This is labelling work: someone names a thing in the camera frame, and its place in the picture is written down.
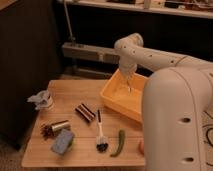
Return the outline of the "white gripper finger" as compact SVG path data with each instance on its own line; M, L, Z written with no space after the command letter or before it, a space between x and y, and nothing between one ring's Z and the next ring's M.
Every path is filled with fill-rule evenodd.
M133 76L130 76L130 77L129 77L128 82L129 82L130 85L133 85Z
M128 79L127 77L123 77L124 83L128 85Z

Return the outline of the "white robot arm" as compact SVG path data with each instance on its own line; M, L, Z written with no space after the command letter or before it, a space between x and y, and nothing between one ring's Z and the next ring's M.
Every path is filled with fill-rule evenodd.
M152 72L142 94L146 171L207 171L202 114L213 108L213 62L146 48L138 33L117 40L119 70Z

